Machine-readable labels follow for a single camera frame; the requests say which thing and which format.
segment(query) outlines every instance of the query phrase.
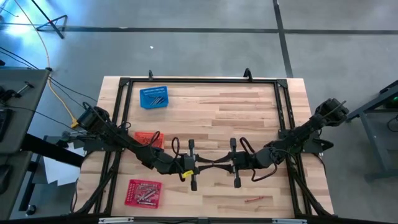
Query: blue basket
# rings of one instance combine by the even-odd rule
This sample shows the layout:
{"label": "blue basket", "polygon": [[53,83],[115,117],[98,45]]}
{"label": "blue basket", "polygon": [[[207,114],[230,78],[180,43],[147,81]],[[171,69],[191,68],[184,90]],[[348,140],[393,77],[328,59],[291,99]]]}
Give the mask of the blue basket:
{"label": "blue basket", "polygon": [[167,86],[146,88],[139,91],[140,105],[145,109],[166,107],[169,104]]}

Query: wooden table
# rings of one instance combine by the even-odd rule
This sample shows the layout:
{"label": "wooden table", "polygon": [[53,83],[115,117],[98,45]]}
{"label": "wooden table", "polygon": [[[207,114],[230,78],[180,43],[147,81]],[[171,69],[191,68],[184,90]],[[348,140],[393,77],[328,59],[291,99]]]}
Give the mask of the wooden table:
{"label": "wooden table", "polygon": [[[120,77],[104,77],[98,106],[113,112]],[[304,81],[301,78],[288,79],[296,125],[301,125],[311,116]],[[166,108],[145,110],[139,104],[139,90],[153,86],[167,85],[169,105]],[[177,136],[181,151],[188,151],[188,140],[195,140],[196,153],[208,159],[218,159],[229,151],[229,139],[246,137],[255,150],[277,139],[279,120],[275,105],[275,94],[270,84],[229,83],[135,83],[128,121],[134,131],[159,130],[165,134],[165,151],[172,154],[171,140]],[[243,150],[238,142],[238,150]],[[98,185],[103,152],[93,153],[84,162],[78,181],[79,209]],[[323,166],[311,154],[302,155],[308,188],[324,208],[333,213],[328,185]],[[258,176],[271,172],[257,170]],[[160,175],[155,170],[141,165],[135,155],[124,151],[119,167],[118,181],[114,195],[113,216],[148,217],[293,217],[292,201],[285,162],[272,176],[260,182],[251,182],[251,170],[239,172],[242,187],[233,187],[233,174],[212,168],[197,176],[198,191],[190,190],[190,181],[181,182],[178,175]],[[160,207],[158,209],[136,208],[124,205],[127,185],[130,179],[154,180],[163,183]],[[105,190],[101,209],[104,209],[108,189]],[[264,196],[257,202],[244,200]],[[300,208],[304,211],[302,194],[298,190]]]}

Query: gray floor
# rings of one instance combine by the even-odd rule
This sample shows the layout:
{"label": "gray floor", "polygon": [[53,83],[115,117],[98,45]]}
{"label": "gray floor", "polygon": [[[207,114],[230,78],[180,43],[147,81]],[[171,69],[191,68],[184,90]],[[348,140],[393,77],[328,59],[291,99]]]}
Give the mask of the gray floor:
{"label": "gray floor", "polygon": [[[45,22],[30,1],[20,2],[34,23]],[[50,17],[68,14],[71,26],[277,27],[272,0],[37,2]],[[286,29],[398,29],[398,1],[280,0],[279,4]],[[27,22],[13,1],[6,9],[20,15],[12,18],[2,12],[6,22]],[[256,77],[286,77],[277,34],[68,32],[64,40],[53,32],[42,32],[42,36],[54,78],[93,97],[98,96],[105,75],[147,75],[148,69],[155,75],[240,77],[249,67]],[[346,106],[354,110],[398,77],[397,35],[286,35],[286,39],[294,77],[305,79],[312,110],[331,97],[347,100]],[[0,31],[0,45],[38,67],[47,66],[39,39],[26,27]],[[82,112],[63,98],[76,116]],[[70,123],[63,106],[48,89],[38,111]],[[41,137],[64,129],[35,116],[29,132]],[[336,214],[398,222],[398,178],[370,184],[363,178],[378,166],[359,120],[325,128],[322,137],[335,143],[324,159]],[[38,186],[32,203],[39,210],[33,217],[67,213],[72,192],[71,185]],[[22,218],[24,213],[14,212],[12,217]]]}

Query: metal stand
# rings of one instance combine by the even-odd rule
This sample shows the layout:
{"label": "metal stand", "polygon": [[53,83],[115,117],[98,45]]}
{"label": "metal stand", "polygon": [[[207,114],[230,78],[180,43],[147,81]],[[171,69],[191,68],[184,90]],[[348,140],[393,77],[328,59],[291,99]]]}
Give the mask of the metal stand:
{"label": "metal stand", "polygon": [[381,139],[381,137],[396,133],[387,131],[384,134],[376,134],[376,129],[371,124],[371,120],[369,119],[371,114],[376,115],[376,113],[378,113],[381,115],[382,113],[398,113],[397,109],[376,109],[397,96],[398,81],[395,81],[394,83],[382,89],[378,97],[350,113],[346,120],[346,122],[350,122],[354,118],[361,118],[362,125],[366,131],[366,134],[368,135],[369,142],[374,149],[375,158],[378,160],[381,166],[382,172],[365,175],[365,179],[368,182],[374,181],[376,179],[398,176],[398,169],[393,167],[393,163],[389,154],[392,149],[388,149],[385,145],[385,142]]}
{"label": "metal stand", "polygon": [[60,32],[60,30],[58,29],[58,27],[53,23],[53,22],[55,22],[55,21],[57,21],[57,20],[59,20],[59,19],[62,19],[62,18],[65,18],[65,22],[64,22],[64,26],[63,26],[63,30],[62,31],[64,31],[64,28],[65,28],[65,24],[66,24],[66,21],[67,21],[67,15],[63,15],[63,16],[60,16],[60,17],[58,17],[58,18],[56,18],[56,19],[50,19],[45,13],[44,13],[44,11],[40,8],[40,6],[34,1],[34,0],[31,0],[32,2],[33,2],[33,4],[35,4],[35,6],[39,9],[39,11],[43,14],[43,16],[47,19],[47,21],[48,22],[46,22],[45,24],[43,24],[43,25],[41,25],[41,26],[38,26],[38,27],[36,27],[36,30],[37,31],[41,31],[40,30],[40,28],[42,28],[42,27],[45,27],[45,26],[47,26],[47,25],[51,25],[52,26],[52,28],[54,29],[54,31],[55,32],[57,32],[57,34],[61,37],[61,39],[64,39],[64,36],[61,34],[61,32]]}

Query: red object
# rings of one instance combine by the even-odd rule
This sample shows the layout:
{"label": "red object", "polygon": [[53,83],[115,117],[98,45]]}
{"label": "red object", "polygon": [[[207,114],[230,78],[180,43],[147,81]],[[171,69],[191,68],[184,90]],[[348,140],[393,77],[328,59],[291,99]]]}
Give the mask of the red object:
{"label": "red object", "polygon": [[[147,133],[147,132],[136,131],[134,133],[134,139],[137,142],[146,145],[146,144],[150,143],[150,140],[152,139],[152,136],[154,134],[155,133]],[[160,134],[159,137],[156,139],[156,141],[152,144],[152,146],[163,148],[163,140],[164,140],[164,134]]]}
{"label": "red object", "polygon": [[130,180],[124,204],[141,208],[158,208],[162,183],[147,180]]}
{"label": "red object", "polygon": [[246,202],[246,203],[253,202],[253,201],[256,201],[256,200],[263,199],[263,198],[264,198],[264,196],[260,196],[260,197],[256,197],[256,198],[252,198],[252,199],[247,199],[244,202]]}

